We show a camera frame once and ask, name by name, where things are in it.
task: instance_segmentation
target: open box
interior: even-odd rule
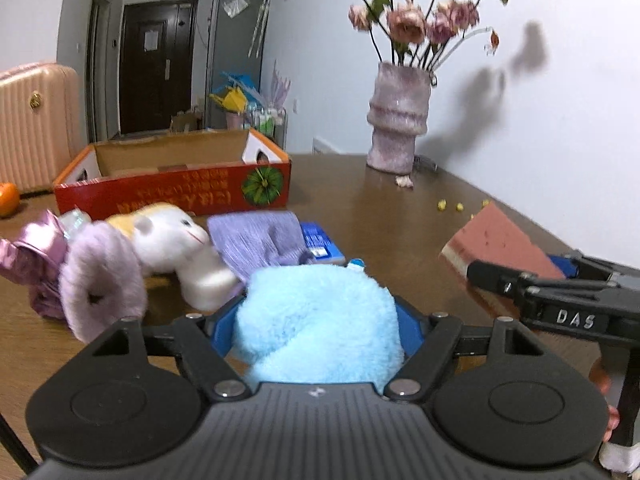
[[[54,181],[60,214],[93,220],[169,202],[194,215],[281,208],[289,197],[289,156],[255,130],[98,142]]]

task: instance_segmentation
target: light blue plush toy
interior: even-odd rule
[[[234,354],[250,365],[252,388],[371,382],[382,392],[404,361],[389,291],[332,265],[255,272],[236,314]]]

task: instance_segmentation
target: black circular motor housing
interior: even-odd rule
[[[446,437],[484,462],[551,468],[593,458],[607,426],[606,402],[566,364],[504,356],[449,380],[431,405]]]
[[[122,467],[160,456],[193,432],[198,391],[149,364],[135,329],[94,342],[31,397],[27,425],[44,458]]]

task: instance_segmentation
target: orange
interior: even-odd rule
[[[20,205],[20,192],[11,182],[0,182],[0,218],[15,213]]]

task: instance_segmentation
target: pink ceramic vase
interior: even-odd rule
[[[415,137],[427,132],[431,75],[416,67],[383,61],[369,102],[373,126],[367,165],[396,175],[411,173]]]

